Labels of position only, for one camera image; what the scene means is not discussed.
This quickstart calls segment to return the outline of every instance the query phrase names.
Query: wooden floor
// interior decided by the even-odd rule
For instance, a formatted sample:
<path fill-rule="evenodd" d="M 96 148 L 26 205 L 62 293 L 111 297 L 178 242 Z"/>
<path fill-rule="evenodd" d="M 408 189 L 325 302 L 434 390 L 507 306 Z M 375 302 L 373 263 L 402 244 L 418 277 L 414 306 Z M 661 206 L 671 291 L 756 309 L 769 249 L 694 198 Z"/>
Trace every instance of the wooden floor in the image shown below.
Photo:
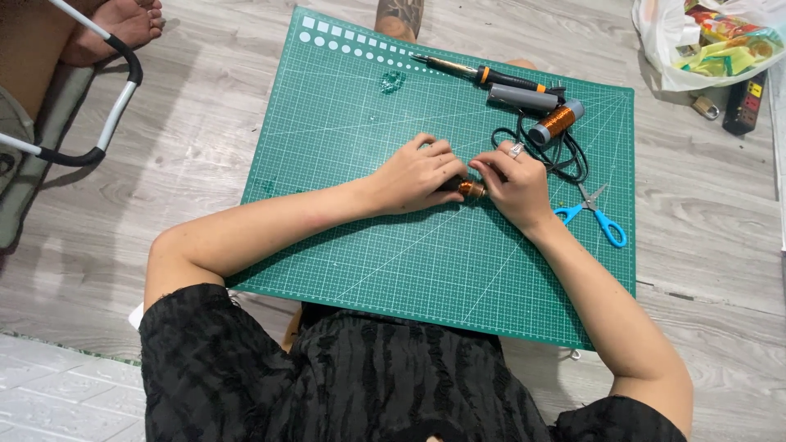
<path fill-rule="evenodd" d="M 375 0 L 300 3 L 370 26 Z M 238 203 L 293 2 L 164 0 L 163 38 L 138 51 L 145 84 L 91 173 L 52 168 L 0 277 L 0 324 L 137 359 L 126 316 L 141 302 L 150 242 L 166 227 Z M 735 138 L 652 92 L 630 0 L 428 2 L 420 42 L 636 90 L 637 286 L 696 386 L 694 440 L 783 440 L 786 311 L 772 133 Z M 84 152 L 125 82 L 98 76 L 64 148 Z M 279 338 L 296 305 L 241 295 Z M 506 340 L 509 363 L 547 422 L 604 396 L 593 353 Z"/>

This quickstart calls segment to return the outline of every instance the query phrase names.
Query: plastic bag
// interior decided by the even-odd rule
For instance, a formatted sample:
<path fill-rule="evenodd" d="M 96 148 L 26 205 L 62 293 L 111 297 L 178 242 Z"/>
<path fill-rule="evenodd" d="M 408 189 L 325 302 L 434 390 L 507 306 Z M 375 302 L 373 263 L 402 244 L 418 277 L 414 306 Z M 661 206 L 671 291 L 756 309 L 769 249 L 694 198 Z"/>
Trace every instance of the plastic bag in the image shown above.
<path fill-rule="evenodd" d="M 782 39 L 786 37 L 786 0 L 728 0 L 722 4 L 699 0 L 698 3 L 721 14 L 773 28 Z M 672 65 L 680 58 L 678 46 L 699 41 L 700 27 L 685 15 L 685 0 L 635 0 L 633 20 L 641 34 L 647 60 L 661 73 L 663 90 L 728 86 L 755 76 L 786 55 L 786 50 L 781 51 L 736 76 L 703 76 Z"/>

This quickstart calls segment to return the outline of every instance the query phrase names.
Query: black shirt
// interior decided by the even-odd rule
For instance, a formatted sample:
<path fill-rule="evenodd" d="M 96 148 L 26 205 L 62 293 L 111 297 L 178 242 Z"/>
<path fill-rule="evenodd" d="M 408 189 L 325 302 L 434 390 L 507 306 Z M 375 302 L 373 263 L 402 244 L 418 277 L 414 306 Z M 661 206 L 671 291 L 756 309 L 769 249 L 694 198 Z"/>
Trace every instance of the black shirt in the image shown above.
<path fill-rule="evenodd" d="M 202 284 L 156 302 L 140 333 L 148 440 L 685 441 L 621 396 L 546 425 L 499 340 L 467 330 L 314 306 L 287 354 Z"/>

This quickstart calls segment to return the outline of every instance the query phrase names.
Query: power strip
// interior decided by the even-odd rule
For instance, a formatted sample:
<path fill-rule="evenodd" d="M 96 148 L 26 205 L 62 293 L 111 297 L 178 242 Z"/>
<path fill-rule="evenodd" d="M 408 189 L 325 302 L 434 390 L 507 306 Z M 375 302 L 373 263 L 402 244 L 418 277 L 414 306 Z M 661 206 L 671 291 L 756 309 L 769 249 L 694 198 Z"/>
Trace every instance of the power strip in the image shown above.
<path fill-rule="evenodd" d="M 735 135 L 746 134 L 756 128 L 758 110 L 762 107 L 762 93 L 767 71 L 732 86 L 723 128 Z"/>

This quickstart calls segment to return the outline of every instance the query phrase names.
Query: silver ring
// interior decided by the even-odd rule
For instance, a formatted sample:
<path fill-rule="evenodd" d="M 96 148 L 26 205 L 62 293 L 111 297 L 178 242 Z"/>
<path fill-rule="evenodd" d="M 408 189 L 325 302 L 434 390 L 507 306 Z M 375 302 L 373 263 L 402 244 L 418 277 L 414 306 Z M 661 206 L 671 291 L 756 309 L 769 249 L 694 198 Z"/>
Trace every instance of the silver ring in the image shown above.
<path fill-rule="evenodd" d="M 523 150 L 524 150 L 524 145 L 521 144 L 520 142 L 517 142 L 516 144 L 513 145 L 513 147 L 510 148 L 510 152 L 508 152 L 508 155 L 510 155 L 510 157 L 515 160 L 516 157 L 519 156 L 519 154 Z"/>

